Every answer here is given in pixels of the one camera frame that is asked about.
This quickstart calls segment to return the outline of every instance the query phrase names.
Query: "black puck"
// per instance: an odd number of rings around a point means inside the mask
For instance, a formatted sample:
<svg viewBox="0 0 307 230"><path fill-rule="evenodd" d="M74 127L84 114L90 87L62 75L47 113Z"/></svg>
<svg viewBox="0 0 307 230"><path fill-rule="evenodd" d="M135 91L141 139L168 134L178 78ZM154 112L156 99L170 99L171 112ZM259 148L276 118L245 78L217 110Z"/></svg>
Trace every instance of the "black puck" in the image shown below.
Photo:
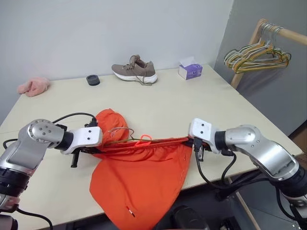
<svg viewBox="0 0 307 230"><path fill-rule="evenodd" d="M86 80L87 80L87 83L88 83L89 85L92 85L92 86L94 86L94 85L99 85L99 83L100 83L100 80L99 80L99 78L98 78L97 75L90 75L90 76L87 76L87 77L86 77Z"/></svg>

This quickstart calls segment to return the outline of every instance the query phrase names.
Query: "brown sneaker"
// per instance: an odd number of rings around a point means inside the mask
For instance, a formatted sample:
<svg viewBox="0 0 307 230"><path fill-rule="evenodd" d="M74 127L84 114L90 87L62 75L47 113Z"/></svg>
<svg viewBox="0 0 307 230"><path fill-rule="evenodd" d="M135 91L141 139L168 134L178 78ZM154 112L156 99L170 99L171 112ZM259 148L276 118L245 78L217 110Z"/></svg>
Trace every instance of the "brown sneaker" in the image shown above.
<svg viewBox="0 0 307 230"><path fill-rule="evenodd" d="M123 65L113 65L114 74L125 81L139 81L142 85L151 85L157 80L154 64L150 61L143 62L139 55L132 55L130 63Z"/></svg>

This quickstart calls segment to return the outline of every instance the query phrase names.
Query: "black cable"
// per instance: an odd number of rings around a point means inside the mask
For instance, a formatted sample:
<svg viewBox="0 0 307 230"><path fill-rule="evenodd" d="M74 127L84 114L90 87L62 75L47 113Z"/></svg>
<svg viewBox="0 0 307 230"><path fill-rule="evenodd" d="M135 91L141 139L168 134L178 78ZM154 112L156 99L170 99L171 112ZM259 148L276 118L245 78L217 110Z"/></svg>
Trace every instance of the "black cable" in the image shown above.
<svg viewBox="0 0 307 230"><path fill-rule="evenodd" d="M255 171L249 171L246 173L241 174L240 176L238 176L233 183L239 183L239 182L244 182L244 181L249 181L254 179L255 177L261 175L262 172L259 170L255 170Z"/></svg>
<svg viewBox="0 0 307 230"><path fill-rule="evenodd" d="M67 117L70 117L70 116L75 116L75 115L86 115L86 116L91 116L94 120L96 120L96 117L92 114L88 114L88 113L73 113L73 114L68 114L66 116L63 116L63 117L60 117L59 119L53 121L52 123L57 123L58 121L61 121Z"/></svg>
<svg viewBox="0 0 307 230"><path fill-rule="evenodd" d="M9 139L9 140L6 140L6 141L3 142L3 147L4 147L5 149L7 149L8 147L7 147L6 143L11 142L11 141L17 141L17 140L18 140L18 139Z"/></svg>
<svg viewBox="0 0 307 230"><path fill-rule="evenodd" d="M226 181L225 181L225 176L226 176L226 173L228 172L228 170L231 168L231 166L234 165L234 163L236 162L236 155L234 153L232 153L234 158L232 159L232 161L230 162L230 164L225 168L224 172L222 173L222 177L221 177L221 180L222 180L222 183L224 185L227 185Z"/></svg>
<svg viewBox="0 0 307 230"><path fill-rule="evenodd" d="M52 225L51 221L47 217L44 217L44 216L39 215L39 214L31 213L31 212L25 212L25 211L22 211L19 208L17 208L16 211L21 213L21 214L27 215L27 216L38 217L38 218L44 219L45 221L48 222L50 230L53 230L53 225Z"/></svg>
<svg viewBox="0 0 307 230"><path fill-rule="evenodd" d="M257 180L253 180L253 181L245 181L245 182L242 182L242 183L238 183L238 184L230 184L228 186L219 186L219 185L216 185L216 184L213 184L211 181L209 181L205 175L202 173L202 170L201 170L201 164L200 164L200 161L198 159L198 151L195 151L195 157L196 157L196 163L197 163L197 168L198 168L198 172L200 173L201 177L205 180L205 182L207 182L207 184L211 185L212 187L214 188L218 188L218 189L228 189L228 188L232 188L232 187L235 187L237 186L238 189L245 186L245 185L248 185L248 184L253 184L253 183L256 183L256 182L260 182L260 181L268 181L269 179L268 178L260 178L260 179L257 179Z"/></svg>
<svg viewBox="0 0 307 230"><path fill-rule="evenodd" d="M277 198L277 203L278 203L278 207L280 208L280 210L290 219L297 221L297 219L293 216L291 216L289 213L287 213L287 211L283 208L282 202L280 200L280 192L279 189L277 187L275 187L276 189L276 198Z"/></svg>

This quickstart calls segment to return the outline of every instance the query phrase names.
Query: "wooden clothes rack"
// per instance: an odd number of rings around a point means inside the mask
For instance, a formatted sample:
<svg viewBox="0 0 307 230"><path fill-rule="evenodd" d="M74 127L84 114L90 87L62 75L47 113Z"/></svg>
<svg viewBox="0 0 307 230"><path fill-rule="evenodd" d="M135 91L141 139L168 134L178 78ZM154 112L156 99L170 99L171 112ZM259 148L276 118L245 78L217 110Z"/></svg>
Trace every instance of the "wooden clothes rack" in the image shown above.
<svg viewBox="0 0 307 230"><path fill-rule="evenodd" d="M250 39L250 42L249 42L249 45L251 44L254 44L256 42L259 41L260 37L261 37L261 33L260 33L260 27L262 26L262 24L268 22L268 20L266 19L260 19L256 25L256 28L255 28L255 31ZM269 31L273 32L276 27L278 26L273 26L269 29ZM298 43L301 43L303 45L306 45L307 46L307 36L305 35L302 35L302 34L299 34L299 33L296 33L296 32L293 32L291 30L287 30L287 29L284 29L282 28L278 34L280 36L283 36L285 38L288 38L290 40L293 40L293 41L296 41ZM232 81L231 81L231 86L234 87L235 89L238 87L242 77L243 77L243 74L244 73L238 73L238 74L235 74Z"/></svg>

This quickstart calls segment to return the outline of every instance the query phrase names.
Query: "purple tissue box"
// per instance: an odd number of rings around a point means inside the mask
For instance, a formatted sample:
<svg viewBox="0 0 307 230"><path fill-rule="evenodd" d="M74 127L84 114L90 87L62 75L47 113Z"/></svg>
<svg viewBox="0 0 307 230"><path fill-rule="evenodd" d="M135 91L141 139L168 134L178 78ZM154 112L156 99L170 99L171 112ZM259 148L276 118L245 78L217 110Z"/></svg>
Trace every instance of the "purple tissue box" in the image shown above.
<svg viewBox="0 0 307 230"><path fill-rule="evenodd" d="M202 66L200 64L192 64L185 67L183 67L183 65L179 66L179 75L185 80L199 77L201 75L201 71Z"/></svg>

